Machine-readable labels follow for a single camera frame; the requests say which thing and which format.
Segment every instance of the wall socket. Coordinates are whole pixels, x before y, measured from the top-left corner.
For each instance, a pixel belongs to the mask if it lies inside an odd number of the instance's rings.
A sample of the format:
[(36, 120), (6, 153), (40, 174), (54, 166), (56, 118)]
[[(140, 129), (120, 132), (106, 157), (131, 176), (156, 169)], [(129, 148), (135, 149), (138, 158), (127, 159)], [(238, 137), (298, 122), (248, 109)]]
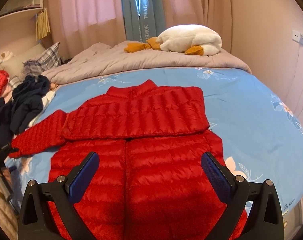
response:
[(293, 30), (293, 40), (303, 45), (303, 34)]

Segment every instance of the plush toy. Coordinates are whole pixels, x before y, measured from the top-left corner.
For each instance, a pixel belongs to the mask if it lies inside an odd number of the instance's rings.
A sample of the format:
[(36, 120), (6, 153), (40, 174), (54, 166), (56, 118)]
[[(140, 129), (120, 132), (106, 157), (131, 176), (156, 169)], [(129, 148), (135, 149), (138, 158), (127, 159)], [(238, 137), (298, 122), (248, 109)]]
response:
[(4, 63), (4, 61), (9, 60), (10, 58), (14, 57), (14, 54), (10, 51), (5, 51), (1, 54), (1, 57), (2, 58), (0, 58), (0, 65), (2, 63)]
[(143, 49), (184, 52), (186, 55), (212, 56), (221, 49), (218, 33), (202, 25), (178, 25), (162, 32), (147, 43), (129, 43), (124, 49), (132, 53)]

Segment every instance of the pink curtain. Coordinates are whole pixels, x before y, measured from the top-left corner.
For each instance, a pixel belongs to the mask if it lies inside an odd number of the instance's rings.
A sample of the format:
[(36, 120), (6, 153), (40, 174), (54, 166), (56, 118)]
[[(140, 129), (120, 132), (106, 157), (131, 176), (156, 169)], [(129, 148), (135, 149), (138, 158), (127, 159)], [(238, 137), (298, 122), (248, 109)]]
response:
[(230, 52), (232, 17), (230, 0), (163, 0), (166, 27), (182, 24), (205, 25), (222, 38), (223, 48)]
[(71, 58), (91, 45), (126, 40), (121, 0), (48, 0), (53, 42)]

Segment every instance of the floral print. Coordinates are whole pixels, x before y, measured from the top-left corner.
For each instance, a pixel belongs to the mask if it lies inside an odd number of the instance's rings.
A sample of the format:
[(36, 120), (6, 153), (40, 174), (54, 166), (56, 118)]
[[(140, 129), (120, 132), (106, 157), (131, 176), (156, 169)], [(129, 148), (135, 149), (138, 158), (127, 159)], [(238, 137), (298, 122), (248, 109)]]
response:
[(289, 109), (289, 107), (286, 106), (285, 103), (282, 102), (278, 96), (271, 95), (271, 97), (272, 97), (271, 103), (272, 103), (274, 109), (278, 112), (285, 112), (286, 115), (287, 115), (288, 120), (303, 135), (303, 127), (301, 126), (298, 119), (294, 116), (293, 112)]
[(209, 122), (209, 130), (212, 130), (212, 128), (216, 125), (217, 125), (216, 123)]
[(98, 80), (98, 83), (107, 84), (108, 82), (113, 82), (116, 80), (117, 80), (117, 76), (102, 77)]
[(236, 171), (236, 164), (232, 157), (227, 158), (227, 160), (225, 160), (225, 164), (234, 176), (240, 175), (243, 176), (245, 179), (247, 179), (245, 173), (243, 173), (242, 171)]
[(210, 69), (205, 69), (205, 70), (202, 68), (196, 68), (196, 69), (203, 70), (201, 73), (197, 73), (197, 76), (201, 79), (208, 79), (210, 78), (210, 76), (215, 76), (215, 77), (218, 76), (215, 72), (213, 72)]
[(215, 77), (215, 79), (219, 80), (219, 79), (225, 79), (225, 80), (235, 80), (238, 79), (238, 77), (226, 77), (225, 75), (221, 74), (221, 73), (216, 73), (213, 70), (209, 69), (209, 68), (196, 68), (196, 70), (201, 70), (201, 73), (197, 73), (197, 76), (201, 79), (208, 79), (211, 76)]
[[(234, 161), (233, 157), (227, 158), (227, 160), (225, 160), (225, 164), (226, 164), (227, 168), (231, 171), (231, 173), (232, 173), (234, 176), (241, 175), (241, 176), (243, 176), (247, 181), (255, 182), (255, 181), (258, 181), (258, 180), (263, 176), (263, 174), (261, 174), (260, 176), (256, 176), (256, 179), (252, 179), (252, 177), (251, 177), (251, 176), (252, 176), (252, 171), (251, 171), (251, 170), (248, 170), (248, 169), (247, 169), (243, 164), (241, 164), (241, 163), (238, 163), (238, 165), (239, 165), (239, 168), (240, 168), (242, 171), (236, 171), (236, 164), (235, 164), (235, 161)], [(253, 205), (253, 202), (252, 202), (252, 201), (246, 203), (245, 209), (246, 209), (247, 214), (249, 214), (252, 205)]]
[(21, 170), (20, 170), (20, 175), (23, 176), (24, 173), (29, 173), (29, 170), (30, 170), (30, 167), (29, 167), (29, 164), (31, 162), (33, 157), (30, 157), (30, 158), (22, 158), (20, 160), (20, 163), (21, 163)]

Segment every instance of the jacket sleeve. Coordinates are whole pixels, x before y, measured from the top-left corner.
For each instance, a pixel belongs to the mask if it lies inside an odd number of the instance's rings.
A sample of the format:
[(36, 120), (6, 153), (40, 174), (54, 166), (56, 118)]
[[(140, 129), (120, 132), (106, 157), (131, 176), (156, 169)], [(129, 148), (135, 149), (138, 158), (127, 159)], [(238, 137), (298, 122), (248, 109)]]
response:
[(46, 150), (49, 147), (60, 146), (66, 142), (61, 136), (67, 114), (57, 110), (49, 117), (18, 135), (12, 141), (12, 147), (19, 151), (9, 155), (10, 158), (19, 158)]

